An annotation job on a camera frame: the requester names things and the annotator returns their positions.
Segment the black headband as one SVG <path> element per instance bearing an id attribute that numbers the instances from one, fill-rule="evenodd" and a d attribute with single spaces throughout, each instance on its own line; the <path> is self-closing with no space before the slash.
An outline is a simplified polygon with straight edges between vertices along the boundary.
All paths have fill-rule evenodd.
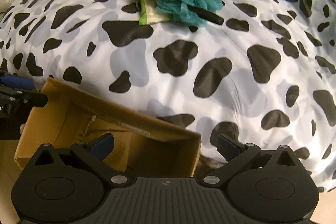
<path id="1" fill-rule="evenodd" d="M 221 16 L 214 14 L 213 12 L 198 7 L 194 7 L 191 5 L 187 5 L 187 7 L 190 11 L 195 12 L 200 18 L 206 21 L 212 22 L 220 26 L 224 23 L 224 19 Z"/>

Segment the green wet wipes pack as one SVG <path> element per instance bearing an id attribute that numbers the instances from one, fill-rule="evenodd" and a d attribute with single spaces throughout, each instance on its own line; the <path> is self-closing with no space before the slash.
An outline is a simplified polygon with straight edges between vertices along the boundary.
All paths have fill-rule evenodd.
<path id="1" fill-rule="evenodd" d="M 138 22 L 140 26 L 169 22 L 173 20 L 170 14 L 160 14 L 156 11 L 157 4 L 155 0 L 140 0 L 139 4 L 141 16 Z"/>

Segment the cardboard box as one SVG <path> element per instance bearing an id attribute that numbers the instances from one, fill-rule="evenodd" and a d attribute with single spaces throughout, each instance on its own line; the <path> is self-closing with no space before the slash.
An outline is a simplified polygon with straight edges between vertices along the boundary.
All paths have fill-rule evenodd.
<path id="1" fill-rule="evenodd" d="M 41 93 L 48 102 L 33 108 L 24 126 L 14 156 L 20 168 L 43 143 L 69 148 L 78 141 L 90 143 L 108 132 L 114 137 L 114 148 L 104 163 L 115 170 L 139 177 L 193 176 L 200 135 L 55 79 L 48 79 Z"/>

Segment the cow print blanket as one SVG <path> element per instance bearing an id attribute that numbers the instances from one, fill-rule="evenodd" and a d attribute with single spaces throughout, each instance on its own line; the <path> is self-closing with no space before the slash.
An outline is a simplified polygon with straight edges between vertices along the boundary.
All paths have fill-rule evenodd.
<path id="1" fill-rule="evenodd" d="M 49 77 L 202 137 L 292 148 L 335 189 L 335 0 L 222 0 L 224 23 L 138 23 L 135 0 L 15 0 L 1 67 Z"/>

